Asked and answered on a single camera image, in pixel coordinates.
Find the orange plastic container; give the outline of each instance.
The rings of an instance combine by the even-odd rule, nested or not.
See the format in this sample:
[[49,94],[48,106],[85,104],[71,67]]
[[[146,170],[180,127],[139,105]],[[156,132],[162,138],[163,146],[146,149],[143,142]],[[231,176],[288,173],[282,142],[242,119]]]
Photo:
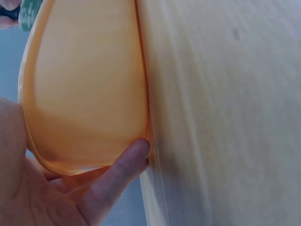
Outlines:
[[45,0],[19,74],[28,146],[48,170],[111,165],[147,126],[135,0]]

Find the gray background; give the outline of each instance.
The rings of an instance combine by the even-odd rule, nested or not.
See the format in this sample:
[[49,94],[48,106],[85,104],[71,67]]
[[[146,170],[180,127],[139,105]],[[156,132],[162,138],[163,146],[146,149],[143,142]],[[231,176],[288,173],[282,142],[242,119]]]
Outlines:
[[[13,28],[0,31],[0,96],[17,101],[19,66],[28,33]],[[145,212],[140,180],[131,183],[123,192],[103,226],[145,226]]]

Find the plastic container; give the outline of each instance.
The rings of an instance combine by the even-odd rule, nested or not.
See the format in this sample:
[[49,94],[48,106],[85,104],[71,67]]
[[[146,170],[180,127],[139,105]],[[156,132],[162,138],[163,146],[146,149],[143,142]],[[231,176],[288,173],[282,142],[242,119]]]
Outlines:
[[135,0],[44,0],[19,74],[28,146],[46,169],[109,166],[145,137]]

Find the light wooden panel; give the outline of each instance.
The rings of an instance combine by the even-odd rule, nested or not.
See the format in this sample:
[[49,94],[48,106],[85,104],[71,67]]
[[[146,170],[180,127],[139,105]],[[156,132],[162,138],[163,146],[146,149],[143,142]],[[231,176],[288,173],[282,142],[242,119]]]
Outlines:
[[301,225],[301,1],[137,3],[148,225]]

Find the wood grain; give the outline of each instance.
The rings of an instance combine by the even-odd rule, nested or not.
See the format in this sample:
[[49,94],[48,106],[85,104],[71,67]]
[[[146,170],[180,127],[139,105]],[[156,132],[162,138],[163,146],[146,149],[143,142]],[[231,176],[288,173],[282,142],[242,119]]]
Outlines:
[[137,3],[148,225],[301,225],[301,1]]

